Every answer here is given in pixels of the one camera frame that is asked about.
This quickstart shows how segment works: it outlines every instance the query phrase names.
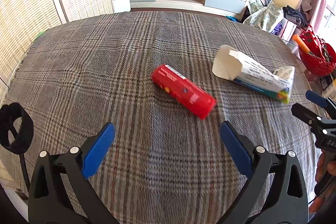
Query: white round stool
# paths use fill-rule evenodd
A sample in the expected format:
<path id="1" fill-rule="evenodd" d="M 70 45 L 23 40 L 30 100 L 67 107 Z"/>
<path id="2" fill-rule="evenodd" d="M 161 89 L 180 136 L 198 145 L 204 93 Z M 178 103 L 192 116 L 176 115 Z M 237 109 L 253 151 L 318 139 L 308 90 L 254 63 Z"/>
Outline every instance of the white round stool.
<path id="1" fill-rule="evenodd" d="M 114 12 L 122 13 L 131 10 L 131 3 L 129 0 L 113 0 Z"/>

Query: blue cloth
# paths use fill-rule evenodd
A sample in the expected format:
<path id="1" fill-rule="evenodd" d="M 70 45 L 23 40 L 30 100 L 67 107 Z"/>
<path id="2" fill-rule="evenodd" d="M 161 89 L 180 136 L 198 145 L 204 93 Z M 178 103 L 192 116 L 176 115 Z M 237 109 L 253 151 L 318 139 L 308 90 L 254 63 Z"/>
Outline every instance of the blue cloth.
<path id="1" fill-rule="evenodd" d="M 282 30 L 282 23 L 279 22 L 278 25 L 275 26 L 274 30 L 271 32 L 272 34 L 279 35 Z"/>
<path id="2" fill-rule="evenodd" d="M 231 21 L 234 21 L 234 22 L 239 22 L 239 20 L 235 17 L 229 17 L 229 16 L 226 16 L 229 20 Z"/>

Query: plaid blanket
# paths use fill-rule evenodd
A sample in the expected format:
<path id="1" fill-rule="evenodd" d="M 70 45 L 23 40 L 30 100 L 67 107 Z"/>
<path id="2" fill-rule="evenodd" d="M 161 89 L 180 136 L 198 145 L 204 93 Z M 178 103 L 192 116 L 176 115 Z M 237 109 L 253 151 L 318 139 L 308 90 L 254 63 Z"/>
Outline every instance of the plaid blanket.
<path id="1" fill-rule="evenodd" d="M 293 65 L 291 103 L 214 76 L 212 62 L 222 44 L 271 71 Z M 161 64 L 216 98 L 205 120 L 152 83 Z M 17 70 L 6 103 L 21 103 L 34 121 L 26 153 L 30 176 L 41 150 L 64 153 L 111 121 L 115 141 L 90 183 L 121 223 L 216 223 L 246 181 L 219 137 L 225 120 L 272 153 L 294 150 L 312 193 L 319 153 L 308 127 L 290 111 L 296 102 L 313 108 L 305 99 L 309 88 L 298 59 L 277 36 L 212 16 L 131 12 L 47 30 Z M 25 189 L 18 156 L 1 148 L 0 157 Z M 67 178 L 64 183 L 83 213 Z"/>

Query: red cylindrical container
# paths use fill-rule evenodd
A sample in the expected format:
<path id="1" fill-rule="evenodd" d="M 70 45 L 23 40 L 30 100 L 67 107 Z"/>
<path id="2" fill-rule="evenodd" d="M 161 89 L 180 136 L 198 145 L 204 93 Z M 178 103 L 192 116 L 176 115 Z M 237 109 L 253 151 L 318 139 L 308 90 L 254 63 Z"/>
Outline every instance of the red cylindrical container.
<path id="1" fill-rule="evenodd" d="M 216 105 L 210 94 L 168 65 L 158 67 L 152 74 L 152 80 L 202 120 Z"/>

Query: orange handle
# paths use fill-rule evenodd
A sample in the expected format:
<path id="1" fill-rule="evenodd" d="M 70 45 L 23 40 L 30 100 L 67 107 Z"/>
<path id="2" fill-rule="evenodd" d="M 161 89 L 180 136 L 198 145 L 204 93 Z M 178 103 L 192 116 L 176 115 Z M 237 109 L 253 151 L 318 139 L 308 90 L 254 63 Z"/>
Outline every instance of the orange handle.
<path id="1" fill-rule="evenodd" d="M 312 53 L 308 48 L 308 46 L 302 41 L 302 39 L 297 34 L 293 35 L 292 39 L 299 45 L 301 50 L 303 50 L 306 53 Z"/>

